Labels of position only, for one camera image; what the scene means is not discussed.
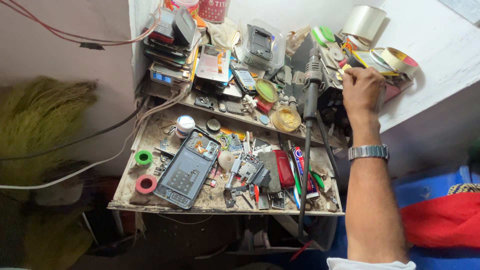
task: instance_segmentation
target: wristwatch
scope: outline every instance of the wristwatch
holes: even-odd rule
[[[368,158],[368,157],[378,157],[384,158],[387,163],[390,159],[390,153],[388,153],[388,148],[386,144],[382,145],[367,145],[360,147],[350,147],[348,149],[348,160],[354,160],[356,158]]]

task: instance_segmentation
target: wooden shelf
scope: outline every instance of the wooden shelf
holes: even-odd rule
[[[168,99],[171,96],[170,87],[164,86],[164,85],[161,85],[161,84],[157,84],[157,83],[151,83],[150,84],[150,89],[149,89],[149,94],[153,95],[153,96],[160,97],[160,98]],[[214,95],[208,96],[208,98],[215,104],[214,110],[210,110],[210,109],[205,108],[205,107],[196,106],[195,105],[195,98],[197,97],[197,95],[206,96],[206,94],[200,93],[196,89],[192,89],[192,91],[186,97],[184,97],[179,103],[183,104],[183,105],[186,105],[186,106],[189,106],[189,107],[192,107],[192,108],[195,108],[197,110],[203,110],[203,111],[207,111],[207,112],[210,112],[210,113],[213,113],[213,114],[216,114],[216,115],[221,115],[221,116],[224,116],[224,117],[228,117],[228,118],[231,118],[235,121],[248,123],[248,124],[251,124],[251,125],[261,127],[263,129],[267,129],[267,130],[271,130],[271,131],[275,131],[275,132],[280,132],[280,133],[287,134],[287,135],[290,135],[290,136],[293,136],[293,137],[305,139],[305,132],[303,132],[300,129],[297,132],[286,133],[286,132],[283,132],[283,131],[275,128],[275,126],[272,123],[272,115],[273,115],[273,113],[275,113],[274,109],[270,110],[268,112],[268,114],[264,114],[260,110],[255,110],[252,113],[246,112],[245,115],[238,115],[238,114],[234,114],[234,113],[230,113],[230,112],[220,112],[218,110],[217,99]],[[270,121],[268,122],[267,125],[262,124],[259,120],[255,120],[255,116],[257,116],[257,118],[259,118],[262,115],[268,116]],[[314,124],[313,128],[312,128],[312,141],[316,142],[316,143],[323,144],[323,140],[322,140],[322,137],[320,135],[320,130],[319,130],[319,128],[316,124]],[[337,137],[329,136],[328,137],[328,143],[332,147],[342,148],[342,142]]]
[[[209,178],[214,178],[217,181],[216,187],[210,187],[203,185],[200,190],[197,199],[195,200],[194,205],[189,210],[181,209],[155,195],[141,195],[135,192],[134,183],[135,180],[143,174],[153,174],[156,164],[160,165],[160,154],[158,152],[153,152],[154,147],[159,147],[159,141],[167,138],[169,142],[170,152],[176,153],[182,143],[182,141],[174,135],[174,133],[167,135],[164,130],[168,129],[171,125],[175,124],[177,118],[181,115],[190,115],[193,117],[196,123],[201,128],[204,128],[204,123],[210,119],[212,116],[216,115],[213,111],[210,110],[198,110],[197,107],[192,108],[188,105],[176,104],[167,110],[160,111],[155,113],[147,121],[145,121],[138,133],[138,136],[132,147],[132,154],[128,161],[128,164],[125,168],[125,171],[122,175],[121,181],[117,188],[117,191],[113,197],[113,200],[108,204],[109,209],[120,209],[120,210],[131,210],[131,211],[140,211],[140,212],[154,212],[154,213],[212,213],[212,214],[291,214],[298,215],[299,211],[295,205],[295,202],[292,202],[288,197],[286,198],[285,210],[258,210],[257,205],[255,204],[254,198],[250,197],[249,194],[245,193],[245,196],[254,206],[254,209],[250,209],[247,203],[243,200],[242,197],[238,196],[236,206],[233,208],[227,208],[225,205],[223,191],[224,186],[227,183],[227,180],[220,178],[220,174],[226,174],[226,171],[219,170],[217,175],[214,174],[214,170],[210,172]],[[232,130],[251,130],[256,138],[259,138],[265,142],[272,144],[273,149],[279,149],[278,147],[278,137],[276,133],[266,132],[266,129],[263,126],[255,125],[254,123],[244,123],[240,121],[230,121],[225,123],[225,121],[231,120],[230,117],[220,114],[218,119],[222,124],[231,128]],[[286,138],[292,138],[294,141],[299,140],[298,137],[288,134]],[[148,169],[139,168],[135,164],[135,152],[138,150],[148,150],[153,152],[153,161],[154,164]],[[332,170],[332,166],[326,154],[326,151],[323,147],[313,147],[311,158],[314,162],[318,163],[321,168],[326,172]],[[240,185],[239,182],[234,181],[234,186]],[[338,189],[334,179],[332,179],[332,191],[337,201],[338,199]],[[319,215],[319,216],[342,216],[344,215],[342,207],[340,205],[339,212],[327,212],[327,211],[307,211],[306,215]]]

